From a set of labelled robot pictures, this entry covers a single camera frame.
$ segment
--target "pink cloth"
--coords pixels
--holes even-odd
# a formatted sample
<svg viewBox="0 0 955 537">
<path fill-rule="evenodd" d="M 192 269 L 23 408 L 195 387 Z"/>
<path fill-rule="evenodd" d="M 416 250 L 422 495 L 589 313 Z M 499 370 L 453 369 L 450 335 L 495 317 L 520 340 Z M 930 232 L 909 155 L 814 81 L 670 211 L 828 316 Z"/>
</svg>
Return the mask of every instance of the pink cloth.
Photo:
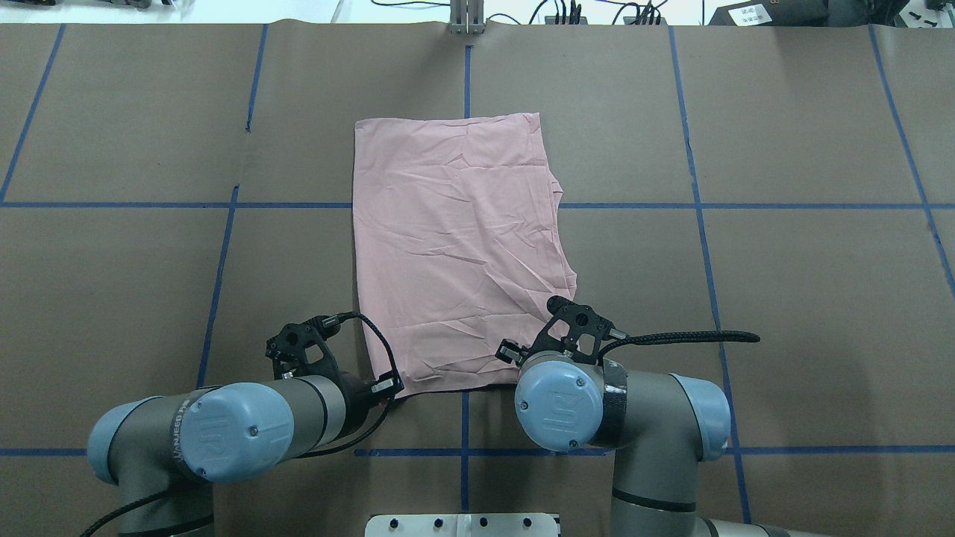
<svg viewBox="0 0 955 537">
<path fill-rule="evenodd" d="M 513 383 L 494 358 L 529 345 L 577 274 L 557 234 L 561 186 L 537 114 L 355 124 L 358 298 L 391 343 L 407 397 Z M 376 375 L 388 358 L 366 330 Z"/>
</svg>

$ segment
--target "black cable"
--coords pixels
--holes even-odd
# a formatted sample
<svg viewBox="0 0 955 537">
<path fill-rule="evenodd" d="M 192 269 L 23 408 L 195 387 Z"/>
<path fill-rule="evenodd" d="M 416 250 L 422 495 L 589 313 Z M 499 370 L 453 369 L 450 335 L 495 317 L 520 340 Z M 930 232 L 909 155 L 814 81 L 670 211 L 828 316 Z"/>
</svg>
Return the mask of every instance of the black cable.
<svg viewBox="0 0 955 537">
<path fill-rule="evenodd" d="M 640 24 L 646 24 L 648 17 L 652 21 L 655 12 L 656 8 L 653 7 L 653 2 L 647 0 L 647 5 L 644 7 L 643 12 L 640 13 Z"/>
<path fill-rule="evenodd" d="M 340 453 L 340 452 L 345 451 L 346 449 L 348 449 L 348 448 L 354 446 L 354 445 L 357 444 L 358 442 L 360 442 L 360 441 L 366 439 L 367 437 L 371 436 L 371 433 L 373 433 L 373 432 L 375 431 L 375 429 L 377 429 L 378 426 L 381 425 L 381 423 L 385 420 L 385 417 L 388 415 L 388 412 L 389 412 L 390 410 L 392 410 L 392 403 L 394 403 L 394 396 L 388 397 L 388 402 L 385 403 L 385 408 L 382 409 L 382 411 L 381 411 L 381 416 L 379 416 L 378 419 L 376 419 L 375 422 L 371 425 L 371 427 L 369 427 L 368 430 L 365 431 L 364 433 L 362 433 L 361 435 L 359 435 L 359 436 L 355 437 L 354 439 L 349 440 L 349 441 L 347 441 L 347 442 L 345 442 L 345 443 L 343 443 L 343 444 L 341 444 L 341 445 L 336 445 L 335 447 L 330 447 L 330 448 L 328 448 L 328 449 L 320 449 L 320 450 L 318 450 L 318 451 L 309 451 L 308 453 L 303 453 L 302 455 L 299 455 L 298 457 L 296 457 L 296 459 L 310 459 L 310 458 L 312 458 L 312 457 L 322 457 L 322 456 L 325 456 L 325 455 L 331 455 L 332 453 Z"/>
<path fill-rule="evenodd" d="M 487 20 L 491 20 L 491 19 L 493 19 L 494 17 L 507 17 L 507 18 L 513 20 L 515 23 L 520 24 L 520 22 L 518 22 L 518 19 L 512 17 L 511 15 L 509 15 L 509 14 L 507 14 L 507 13 L 494 13 L 493 15 L 488 16 L 488 17 L 487 17 Z"/>
<path fill-rule="evenodd" d="M 642 10 L 639 10 L 639 9 L 637 10 L 637 16 L 632 21 L 630 21 L 630 24 L 631 25 L 644 24 L 644 21 L 647 20 L 647 12 L 652 7 L 653 7 L 653 4 L 647 1 L 647 4 L 643 7 Z"/>
<path fill-rule="evenodd" d="M 647 335 L 635 335 L 608 343 L 597 353 L 597 358 L 603 359 L 604 354 L 625 345 L 671 345 L 673 343 L 721 343 L 726 341 L 758 343 L 759 336 L 755 333 L 733 330 L 649 333 Z"/>
<path fill-rule="evenodd" d="M 198 488 L 199 486 L 200 485 L 196 483 L 174 484 L 161 492 L 157 492 L 156 494 L 151 494 L 149 496 L 146 496 L 145 498 L 140 498 L 136 500 L 135 502 L 130 502 L 129 504 L 126 504 L 107 515 L 103 515 L 102 518 L 94 522 L 90 527 L 87 527 L 86 531 L 83 531 L 83 533 L 81 533 L 79 537 L 90 537 L 90 535 L 93 535 L 94 533 L 96 533 L 96 531 L 99 530 L 101 527 L 106 526 L 113 520 L 132 511 L 133 509 L 137 509 L 144 505 L 151 504 L 152 502 L 155 502 L 157 500 L 162 500 L 163 498 L 175 496 L 176 494 L 180 494 L 181 492 L 193 490 L 195 488 Z"/>
<path fill-rule="evenodd" d="M 339 313 L 337 316 L 339 321 L 346 321 L 348 319 L 359 319 L 361 322 L 368 325 L 368 328 L 371 329 L 371 331 L 378 336 L 378 339 L 381 341 L 381 344 L 385 347 L 385 352 L 388 353 L 388 363 L 392 366 L 392 372 L 395 375 L 398 374 L 398 366 L 394 362 L 394 353 L 392 352 L 392 346 L 388 344 L 388 340 L 385 339 L 385 335 L 381 333 L 380 330 L 378 330 L 378 327 L 374 326 L 374 323 L 372 323 L 368 317 L 359 313 L 358 311 L 350 311 L 348 313 Z M 332 453 L 339 453 L 341 451 L 345 451 L 346 449 L 354 446 L 358 442 L 371 436 L 371 433 L 373 433 L 375 429 L 377 429 L 378 426 L 381 425 L 381 423 L 385 420 L 385 417 L 388 415 L 389 411 L 392 410 L 393 403 L 394 403 L 394 395 L 388 397 L 388 402 L 385 403 L 385 408 L 382 409 L 381 416 L 379 416 L 378 419 L 371 425 L 371 427 L 369 427 L 361 435 L 358 435 L 357 437 L 343 444 L 339 444 L 334 447 L 330 447 L 328 449 L 320 449 L 318 451 L 309 451 L 307 453 L 303 453 L 302 455 L 299 455 L 298 457 L 296 457 L 296 459 L 310 459 L 312 457 L 322 457 L 323 455 L 331 455 Z"/>
<path fill-rule="evenodd" d="M 624 10 L 625 10 L 626 8 L 630 7 L 630 6 L 633 6 L 634 8 L 636 8 L 636 9 L 637 9 L 637 15 L 640 15 L 640 4 L 637 4 L 636 2 L 627 2 L 627 3 L 623 4 L 623 5 L 617 10 L 617 14 L 613 15 L 613 22 L 610 23 L 610 26 L 613 26 L 613 25 L 617 24 L 617 19 L 620 18 L 620 13 L 623 13 Z"/>
<path fill-rule="evenodd" d="M 534 24 L 534 17 L 537 16 L 538 11 L 540 11 L 541 8 L 543 8 L 543 5 L 546 4 L 547 2 L 550 2 L 550 0 L 541 0 L 538 6 L 534 8 L 534 12 L 531 13 L 531 20 L 527 24 Z"/>
<path fill-rule="evenodd" d="M 414 0 L 413 2 L 396 2 L 394 4 L 386 4 L 384 2 L 379 2 L 378 0 L 371 0 L 371 2 L 375 4 L 375 6 L 384 6 L 386 8 L 393 8 L 395 6 L 415 6 L 415 5 L 451 7 L 451 4 L 442 4 L 440 2 L 423 2 L 420 0 Z"/>
</svg>

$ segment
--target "blue tape line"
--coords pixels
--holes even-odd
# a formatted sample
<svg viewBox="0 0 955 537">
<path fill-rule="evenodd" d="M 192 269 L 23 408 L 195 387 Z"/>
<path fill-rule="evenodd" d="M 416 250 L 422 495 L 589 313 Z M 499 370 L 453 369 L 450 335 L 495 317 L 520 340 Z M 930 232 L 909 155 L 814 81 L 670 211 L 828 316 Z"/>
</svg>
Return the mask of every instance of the blue tape line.
<svg viewBox="0 0 955 537">
<path fill-rule="evenodd" d="M 350 209 L 351 202 L 242 202 L 240 209 Z"/>
<path fill-rule="evenodd" d="M 955 445 L 810 445 L 793 447 L 731 447 L 739 455 L 866 455 L 955 453 Z"/>
<path fill-rule="evenodd" d="M 704 210 L 923 210 L 921 204 L 720 204 L 703 202 Z M 228 209 L 228 202 L 0 202 L 8 208 L 200 208 Z M 239 209 L 350 209 L 351 202 L 238 202 Z M 955 204 L 929 204 L 932 209 L 952 210 Z M 668 202 L 601 203 L 566 202 L 561 209 L 695 209 L 696 204 Z"/>
<path fill-rule="evenodd" d="M 570 453 L 555 453 L 547 449 L 473 448 L 468 447 L 467 457 L 603 457 L 612 449 L 588 447 Z M 356 449 L 355 457 L 462 457 L 464 450 L 457 448 L 405 448 L 405 449 Z"/>
<path fill-rule="evenodd" d="M 355 457 L 460 457 L 455 448 L 356 449 Z"/>
<path fill-rule="evenodd" d="M 948 290 L 951 292 L 952 298 L 955 298 L 955 276 L 952 275 L 952 267 L 948 263 L 948 256 L 945 255 L 942 238 L 939 237 L 939 229 L 935 226 L 935 218 L 932 216 L 932 209 L 929 207 L 928 197 L 925 196 L 925 188 L 922 185 L 919 168 L 915 165 L 915 159 L 912 158 L 912 149 L 908 145 L 905 129 L 902 128 L 902 120 L 899 118 L 899 111 L 896 109 L 895 99 L 892 97 L 892 89 L 889 87 L 889 80 L 885 76 L 885 67 L 882 65 L 882 53 L 879 49 L 879 40 L 876 37 L 876 27 L 871 24 L 869 25 L 869 38 L 872 40 L 872 52 L 876 56 L 876 66 L 879 68 L 879 78 L 882 80 L 882 89 L 885 90 L 885 98 L 888 100 L 889 110 L 892 112 L 892 120 L 895 121 L 896 130 L 899 131 L 899 139 L 902 141 L 902 149 L 905 151 L 908 169 L 911 170 L 912 180 L 915 181 L 915 188 L 919 191 L 919 199 L 922 200 L 925 219 L 928 221 L 928 228 L 932 232 L 932 240 L 935 241 L 935 250 L 939 253 L 942 270 L 945 273 L 945 279 L 948 280 Z"/>
<path fill-rule="evenodd" d="M 471 49 L 472 45 L 464 46 L 464 117 L 471 116 Z M 471 396 L 467 392 L 461 393 L 461 512 L 471 510 L 470 490 L 470 463 L 468 450 L 471 447 Z"/>
<path fill-rule="evenodd" d="M 918 210 L 920 204 L 715 204 L 702 203 L 704 209 L 782 209 L 782 210 Z"/>
<path fill-rule="evenodd" d="M 205 340 L 202 342 L 202 358 L 199 361 L 199 374 L 196 377 L 196 389 L 205 384 L 205 368 L 209 363 L 209 351 L 212 349 L 212 328 L 216 324 L 216 312 L 219 310 L 219 295 L 223 289 L 223 272 L 225 271 L 225 256 L 229 251 L 229 241 L 232 238 L 232 222 L 236 216 L 236 202 L 239 200 L 239 186 L 232 188 L 232 201 L 229 202 L 229 215 L 225 218 L 225 233 L 223 247 L 219 251 L 219 266 L 216 268 L 216 285 L 212 288 L 212 304 L 209 306 L 209 320 L 205 325 Z"/>
<path fill-rule="evenodd" d="M 43 88 L 47 85 L 47 79 L 50 78 L 50 71 L 53 69 L 53 62 L 56 60 L 56 53 L 59 52 L 60 43 L 63 42 L 63 33 L 66 31 L 66 25 L 61 24 L 59 32 L 56 33 L 56 40 L 53 42 L 53 49 L 50 50 L 50 57 L 47 58 L 47 67 L 43 70 L 43 76 L 40 77 L 40 84 L 33 95 L 33 103 L 30 105 L 30 111 L 27 113 L 27 119 L 23 122 L 23 130 L 20 131 L 20 138 L 16 141 L 16 148 L 13 149 L 13 156 L 10 159 L 10 166 L 7 167 L 7 176 L 4 177 L 3 186 L 0 186 L 0 202 L 7 197 L 7 190 L 10 188 L 10 181 L 13 180 L 13 172 L 16 170 L 16 163 L 20 159 L 20 151 L 23 150 L 23 143 L 27 141 L 27 133 L 30 131 L 30 124 L 33 123 L 33 115 L 36 114 L 36 107 L 40 104 L 40 97 L 43 95 Z"/>
<path fill-rule="evenodd" d="M 467 392 L 461 394 L 461 512 L 471 510 L 469 498 L 469 462 L 468 453 L 471 449 L 471 396 Z"/>
<path fill-rule="evenodd" d="M 565 202 L 560 204 L 561 209 L 692 209 L 695 204 L 670 204 L 670 203 L 573 203 Z"/>
<path fill-rule="evenodd" d="M 693 202 L 696 208 L 696 225 L 700 233 L 700 246 L 703 249 L 703 266 L 707 275 L 707 287 L 710 289 L 710 308 L 712 311 L 713 324 L 717 330 L 721 330 L 719 318 L 719 304 L 716 301 L 716 285 L 713 283 L 712 263 L 710 261 L 710 244 L 707 241 L 706 224 L 703 221 L 703 203 L 700 198 L 700 184 L 696 176 L 696 159 L 693 157 L 693 148 L 690 145 L 690 122 L 687 116 L 687 103 L 683 93 L 683 79 L 680 76 L 680 59 L 676 51 L 676 33 L 673 27 L 669 30 L 669 50 L 673 60 L 673 76 L 676 79 L 676 96 L 680 104 L 680 119 L 683 123 L 683 140 L 687 150 L 687 164 L 690 167 L 690 176 L 693 181 Z M 730 404 L 730 432 L 732 444 L 739 445 L 739 434 L 736 430 L 736 412 L 732 404 L 732 386 L 730 384 L 730 367 L 726 359 L 726 346 L 719 344 L 719 360 L 723 369 L 723 391 L 726 393 L 727 402 Z M 742 507 L 743 521 L 749 524 L 752 521 L 750 516 L 750 499 L 746 489 L 746 476 L 743 473 L 743 460 L 738 455 L 733 456 L 736 465 L 736 484 L 739 487 L 739 502 Z"/>
<path fill-rule="evenodd" d="M 557 453 L 549 449 L 472 449 L 475 457 L 603 457 L 613 453 L 612 449 L 587 447 L 575 449 L 569 453 Z"/>
<path fill-rule="evenodd" d="M 259 74 L 262 72 L 262 57 L 265 55 L 265 37 L 268 25 L 262 25 L 262 37 L 259 38 L 259 55 L 255 59 L 255 75 L 252 76 L 252 91 L 248 95 L 248 116 L 245 118 L 245 131 L 252 132 L 252 112 L 255 111 L 255 95 L 259 92 Z"/>
<path fill-rule="evenodd" d="M 221 202 L 3 202 L 0 207 L 10 208 L 49 208 L 49 209 L 90 209 L 90 208 L 185 208 L 185 209 L 225 209 L 229 204 Z"/>
<path fill-rule="evenodd" d="M 464 118 L 471 116 L 471 49 L 474 45 L 464 47 Z"/>
<path fill-rule="evenodd" d="M 0 448 L 0 457 L 86 457 L 86 449 L 81 447 Z"/>
</svg>

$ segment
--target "ur robot arm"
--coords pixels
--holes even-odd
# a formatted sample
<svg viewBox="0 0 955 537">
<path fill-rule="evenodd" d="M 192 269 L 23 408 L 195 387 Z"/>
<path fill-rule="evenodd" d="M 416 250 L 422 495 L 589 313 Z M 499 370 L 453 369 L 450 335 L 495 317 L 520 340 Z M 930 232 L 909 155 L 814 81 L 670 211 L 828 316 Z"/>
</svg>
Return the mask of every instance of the ur robot arm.
<svg viewBox="0 0 955 537">
<path fill-rule="evenodd" d="M 630 337 L 566 298 L 551 297 L 547 309 L 553 317 L 530 347 L 505 339 L 497 357 L 520 367 L 514 404 L 531 440 L 556 452 L 587 443 L 616 449 L 611 537 L 818 537 L 699 518 L 697 464 L 715 461 L 726 450 L 731 425 L 726 396 L 706 380 L 628 372 L 604 358 L 627 344 L 754 343 L 758 336 L 715 331 Z M 569 327 L 560 339 L 549 334 L 558 321 Z M 580 343 L 590 337 L 588 350 Z"/>
<path fill-rule="evenodd" d="M 375 381 L 340 371 L 326 343 L 343 321 L 353 318 L 368 324 L 388 352 L 392 370 Z M 214 535 L 212 483 L 249 479 L 282 461 L 351 447 L 377 428 L 403 389 L 391 347 L 357 312 L 285 325 L 265 345 L 275 377 L 271 382 L 148 397 L 99 419 L 87 458 L 98 478 L 119 486 L 125 506 L 118 511 L 128 511 L 120 535 Z M 322 356 L 309 363 L 306 349 L 313 347 Z M 382 401 L 385 409 L 365 433 L 316 451 L 355 432 Z M 118 514 L 103 517 L 83 535 Z"/>
</svg>

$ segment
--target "white label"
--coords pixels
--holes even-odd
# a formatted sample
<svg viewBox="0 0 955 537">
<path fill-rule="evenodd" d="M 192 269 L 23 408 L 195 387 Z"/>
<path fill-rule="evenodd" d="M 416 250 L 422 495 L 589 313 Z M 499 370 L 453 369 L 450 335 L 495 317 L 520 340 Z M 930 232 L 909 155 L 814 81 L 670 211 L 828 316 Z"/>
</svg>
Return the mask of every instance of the white label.
<svg viewBox="0 0 955 537">
<path fill-rule="evenodd" d="M 736 8 L 735 10 L 730 10 L 729 14 L 730 17 L 732 17 L 732 22 L 736 23 L 736 26 L 755 26 L 757 24 L 773 22 L 773 18 L 762 4 Z"/>
</svg>

